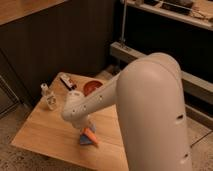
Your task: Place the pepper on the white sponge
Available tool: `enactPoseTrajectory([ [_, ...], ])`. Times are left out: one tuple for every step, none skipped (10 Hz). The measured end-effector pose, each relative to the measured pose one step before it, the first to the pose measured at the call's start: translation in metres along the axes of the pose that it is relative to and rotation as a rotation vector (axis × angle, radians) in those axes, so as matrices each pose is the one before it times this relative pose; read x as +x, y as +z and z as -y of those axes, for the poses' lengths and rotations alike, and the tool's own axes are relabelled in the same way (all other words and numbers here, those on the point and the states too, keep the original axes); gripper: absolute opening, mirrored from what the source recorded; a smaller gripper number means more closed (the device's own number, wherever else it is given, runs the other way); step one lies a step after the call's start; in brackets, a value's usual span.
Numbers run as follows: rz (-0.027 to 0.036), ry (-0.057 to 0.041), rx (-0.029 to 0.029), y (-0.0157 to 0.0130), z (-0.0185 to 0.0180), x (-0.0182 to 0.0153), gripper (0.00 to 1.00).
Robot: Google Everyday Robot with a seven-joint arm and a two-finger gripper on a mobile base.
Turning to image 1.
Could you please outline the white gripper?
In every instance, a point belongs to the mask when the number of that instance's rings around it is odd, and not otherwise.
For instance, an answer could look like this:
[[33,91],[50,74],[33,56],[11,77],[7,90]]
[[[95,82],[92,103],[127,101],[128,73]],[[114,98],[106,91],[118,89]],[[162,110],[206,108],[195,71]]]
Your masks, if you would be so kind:
[[72,123],[72,126],[82,132],[85,128],[90,128],[92,122],[90,121],[90,116],[84,116]]

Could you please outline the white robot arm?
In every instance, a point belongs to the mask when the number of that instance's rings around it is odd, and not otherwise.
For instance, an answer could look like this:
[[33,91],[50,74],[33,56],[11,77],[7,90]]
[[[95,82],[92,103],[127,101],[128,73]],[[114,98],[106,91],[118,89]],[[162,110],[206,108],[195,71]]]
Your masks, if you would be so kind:
[[129,171],[192,171],[181,68],[173,57],[140,57],[87,96],[69,92],[61,117],[82,129],[90,114],[111,105]]

